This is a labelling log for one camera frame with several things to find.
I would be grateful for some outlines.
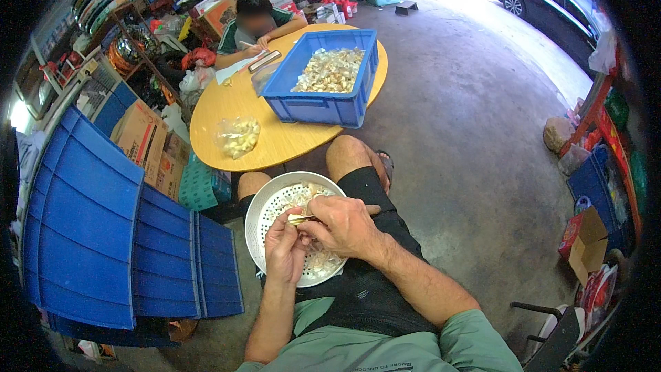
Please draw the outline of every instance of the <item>wheel rim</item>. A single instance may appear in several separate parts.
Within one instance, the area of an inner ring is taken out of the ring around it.
[[[521,1],[519,0],[505,0],[504,2],[505,8],[510,11],[511,13],[514,13],[517,16],[521,16],[521,11],[524,9],[524,6],[521,4]]]

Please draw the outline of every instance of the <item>paper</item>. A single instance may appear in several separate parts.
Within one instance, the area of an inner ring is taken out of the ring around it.
[[[257,59],[262,57],[265,53],[266,53],[266,50],[263,50],[257,56],[255,56],[254,58],[242,59],[241,61],[236,62],[232,66],[228,66],[227,68],[223,68],[223,69],[220,69],[220,70],[216,71],[216,80],[218,81],[218,84],[222,85],[223,81],[225,79],[227,79],[230,76],[234,75],[239,70],[243,69],[246,65],[249,65],[249,64],[255,62]]]

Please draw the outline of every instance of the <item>chair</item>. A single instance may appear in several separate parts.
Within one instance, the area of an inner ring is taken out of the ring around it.
[[[511,302],[510,307],[532,310],[533,312],[546,313],[555,316],[558,324],[551,331],[548,338],[528,335],[528,340],[542,343],[541,348],[536,351],[532,358],[523,365],[525,372],[547,372],[557,371],[569,352],[574,349],[576,341],[580,337],[580,323],[576,316],[574,306],[566,308],[565,313],[554,307],[537,306],[521,302]]]

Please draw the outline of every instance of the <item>white colander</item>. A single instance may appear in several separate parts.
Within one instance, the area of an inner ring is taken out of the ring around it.
[[[271,209],[280,204],[279,198],[283,195],[296,194],[299,190],[304,188],[302,183],[315,183],[326,187],[327,189],[335,192],[337,195],[346,197],[346,194],[334,182],[324,176],[320,176],[314,172],[307,171],[294,171],[282,174],[269,181],[263,186],[252,199],[250,207],[248,207],[248,214],[246,215],[246,244],[248,251],[254,263],[264,273],[266,273],[266,257],[264,256],[264,236],[273,224],[273,220],[269,218],[272,215]],[[303,266],[303,274],[299,280],[298,287],[310,287],[323,283],[324,281],[333,277],[346,263],[344,259],[342,264],[336,270],[327,273],[325,276],[319,276],[317,273],[312,272],[307,263],[309,256],[305,256],[305,264]]]

